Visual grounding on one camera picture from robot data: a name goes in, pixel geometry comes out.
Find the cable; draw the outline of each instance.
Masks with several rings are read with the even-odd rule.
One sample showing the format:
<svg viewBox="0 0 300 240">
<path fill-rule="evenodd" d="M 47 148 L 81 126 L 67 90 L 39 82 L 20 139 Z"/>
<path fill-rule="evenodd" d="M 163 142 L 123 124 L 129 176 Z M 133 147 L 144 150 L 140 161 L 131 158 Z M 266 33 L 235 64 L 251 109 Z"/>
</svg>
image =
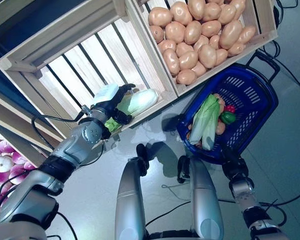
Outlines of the cable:
<svg viewBox="0 0 300 240">
<path fill-rule="evenodd" d="M 60 118 L 60 117 L 56 117 L 56 116 L 49 116 L 49 115 L 39 115 L 39 116 L 35 116 L 32 118 L 31 120 L 31 125 L 32 128 L 34 129 L 34 131 L 40 136 L 40 138 L 49 146 L 49 148 L 51 148 L 52 150 L 54 150 L 55 148 L 50 144 L 50 142 L 39 132 L 39 130 L 36 127 L 36 120 L 40 119 L 53 119 L 56 121 L 61 121 L 61 122 L 66 122 L 66 123 L 75 123 L 77 121 L 79 121 L 79 119 L 84 115 L 84 113 L 81 111 L 78 113 L 78 115 L 75 117 L 75 119 L 64 119 L 64 118 Z"/>
<path fill-rule="evenodd" d="M 294 6 L 284 6 L 284 9 L 294 9 L 296 7 L 298 7 L 299 5 L 299 0 L 295 0 L 295 5 Z"/>
<path fill-rule="evenodd" d="M 11 178 L 9 178 L 7 181 L 5 181 L 4 183 L 2 183 L 1 184 L 1 186 L 0 186 L 0 195 L 1 195 L 1 191 L 2 191 L 2 188 L 4 187 L 4 185 L 6 185 L 8 182 L 10 182 L 11 180 L 13 180 L 13 179 L 15 179 L 15 178 L 17 178 L 17 177 L 20 177 L 21 175 L 24 175 L 24 174 L 26 174 L 26 173 L 29 173 L 29 172 L 31 172 L 31 171 L 33 171 L 33 170 L 35 170 L 35 169 L 32 169 L 32 170 L 25 170 L 24 172 L 22 172 L 22 173 L 20 173 L 20 174 L 18 174 L 18 175 L 15 175 L 14 177 L 11 177 Z M 1 206 L 1 203 L 3 202 L 3 200 L 4 200 L 5 198 L 2 198 L 1 199 L 1 201 L 0 201 L 0 206 Z"/>
<path fill-rule="evenodd" d="M 258 49 L 258 51 L 264 52 L 269 58 L 271 58 L 271 60 L 274 60 L 277 63 L 279 63 L 281 66 L 283 66 L 289 72 L 289 74 L 293 77 L 295 83 L 300 87 L 300 82 L 298 81 L 298 79 L 296 78 L 296 76 L 290 71 L 290 69 L 286 65 L 284 65 L 280 60 L 276 59 L 271 54 L 269 54 L 267 51 L 262 50 L 260 48 Z"/>
<path fill-rule="evenodd" d="M 50 236 L 46 236 L 46 238 L 58 238 L 59 240 L 61 240 L 61 237 L 59 235 L 50 235 Z"/>
<path fill-rule="evenodd" d="M 66 216 L 63 215 L 61 212 L 57 212 L 56 214 L 60 215 L 65 220 L 65 222 L 68 224 L 69 228 L 71 229 L 74 239 L 78 240 L 76 232 L 75 232 L 74 228 L 72 227 L 71 223 L 69 222 L 69 220 L 66 218 Z"/>
<path fill-rule="evenodd" d="M 105 141 L 102 140 L 101 153 L 100 153 L 100 155 L 96 158 L 96 160 L 94 160 L 94 161 L 92 161 L 92 162 L 89 162 L 89 163 L 87 163 L 87 164 L 80 165 L 80 167 L 88 166 L 88 165 L 94 164 L 96 161 L 98 161 L 99 158 L 101 158 L 102 154 L 104 153 L 104 148 L 105 148 Z"/>
<path fill-rule="evenodd" d="M 163 216 L 165 216 L 165 215 L 167 215 L 167 214 L 173 212 L 173 211 L 176 210 L 177 208 L 180 208 L 181 206 L 186 205 L 186 204 L 189 204 L 189 203 L 191 203 L 191 201 L 186 201 L 186 202 L 184 202 L 184 203 L 182 203 L 182 204 L 176 206 L 175 208 L 171 209 L 170 211 L 167 211 L 166 213 L 164 213 L 164 214 L 162 214 L 162 215 L 160 215 L 160 216 L 157 216 L 156 218 L 154 218 L 154 219 L 152 219 L 151 221 L 149 221 L 149 222 L 145 225 L 145 227 L 147 227 L 149 224 L 152 224 L 154 221 L 158 220 L 159 218 L 162 218 Z"/>
</svg>

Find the gray floor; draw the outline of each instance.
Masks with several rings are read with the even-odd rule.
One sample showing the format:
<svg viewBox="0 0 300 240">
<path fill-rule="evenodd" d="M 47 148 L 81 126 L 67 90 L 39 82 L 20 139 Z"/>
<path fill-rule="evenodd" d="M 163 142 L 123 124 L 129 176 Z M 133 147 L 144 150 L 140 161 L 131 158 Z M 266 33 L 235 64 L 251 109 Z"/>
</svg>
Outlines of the gray floor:
<svg viewBox="0 0 300 240">
<path fill-rule="evenodd" d="M 279 57 L 300 80 L 300 1 L 299 7 L 284 12 L 283 23 L 278 29 L 281 45 Z M 256 68 L 267 72 L 260 62 Z M 279 106 L 244 151 L 250 177 L 256 185 L 260 201 L 288 200 L 300 193 L 300 88 L 285 71 L 272 83 L 279 98 Z M 167 119 L 178 115 L 195 96 L 195 92 L 175 105 L 163 110 L 134 129 L 119 134 L 119 139 L 107 142 L 107 152 L 100 160 L 73 174 L 64 192 L 57 200 L 80 240 L 114 239 L 116 196 L 120 177 L 127 159 L 135 156 L 139 143 L 148 144 L 156 157 L 150 162 L 147 176 L 141 180 L 146 221 L 170 210 L 183 202 L 162 185 L 177 184 L 177 160 L 185 154 L 179 136 L 169 128 Z M 207 164 L 220 198 L 231 198 L 228 180 L 220 166 Z M 183 199 L 188 199 L 189 185 L 172 188 Z M 250 239 L 239 209 L 221 203 L 225 227 L 225 240 Z M 288 221 L 282 228 L 292 240 L 300 240 L 300 199 L 283 207 Z M 270 215 L 276 223 L 282 220 L 273 209 Z M 190 205 L 159 219 L 148 227 L 150 233 L 163 230 L 188 229 L 191 225 Z M 62 239 L 73 239 L 69 228 L 58 216 L 47 234 L 59 234 Z"/>
</svg>

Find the bok choy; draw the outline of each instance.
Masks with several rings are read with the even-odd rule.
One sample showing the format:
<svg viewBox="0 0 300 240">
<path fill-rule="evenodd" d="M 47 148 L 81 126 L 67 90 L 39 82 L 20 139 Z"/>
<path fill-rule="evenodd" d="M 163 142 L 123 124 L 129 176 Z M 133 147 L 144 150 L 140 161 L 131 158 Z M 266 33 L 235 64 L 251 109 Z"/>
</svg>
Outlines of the bok choy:
<svg viewBox="0 0 300 240">
<path fill-rule="evenodd" d="M 159 99 L 159 95 L 153 89 L 138 91 L 134 94 L 125 95 L 122 101 L 117 105 L 117 109 L 133 118 L 152 107 Z M 106 121 L 105 126 L 112 133 L 121 125 L 113 118 Z"/>
<path fill-rule="evenodd" d="M 209 95 L 194 115 L 189 142 L 197 144 L 202 139 L 202 149 L 210 151 L 214 147 L 220 105 L 218 99 Z"/>
</svg>

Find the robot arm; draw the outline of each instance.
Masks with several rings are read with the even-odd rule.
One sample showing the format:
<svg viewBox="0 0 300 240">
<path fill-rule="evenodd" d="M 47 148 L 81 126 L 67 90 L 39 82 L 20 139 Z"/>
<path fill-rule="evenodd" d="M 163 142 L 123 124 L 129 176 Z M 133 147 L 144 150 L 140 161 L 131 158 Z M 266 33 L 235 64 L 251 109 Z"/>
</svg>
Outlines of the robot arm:
<svg viewBox="0 0 300 240">
<path fill-rule="evenodd" d="M 87 159 L 92 148 L 110 137 L 105 122 L 109 118 L 128 124 L 132 117 L 116 107 L 135 85 L 107 85 L 95 97 L 95 103 L 82 107 L 83 118 L 70 136 L 61 142 L 45 162 L 30 172 L 0 208 L 0 240 L 46 239 L 46 230 L 59 205 L 52 196 L 62 193 L 64 183 Z"/>
</svg>

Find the green bell pepper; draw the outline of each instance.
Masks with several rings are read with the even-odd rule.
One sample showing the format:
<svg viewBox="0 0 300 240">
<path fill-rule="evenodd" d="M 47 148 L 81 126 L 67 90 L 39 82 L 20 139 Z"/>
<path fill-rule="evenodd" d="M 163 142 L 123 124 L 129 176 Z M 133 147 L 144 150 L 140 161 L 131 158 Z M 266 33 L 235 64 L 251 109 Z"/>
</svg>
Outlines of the green bell pepper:
<svg viewBox="0 0 300 240">
<path fill-rule="evenodd" d="M 232 124 L 236 120 L 236 115 L 232 112 L 224 111 L 221 114 L 220 118 L 224 124 L 229 125 L 229 124 Z"/>
</svg>

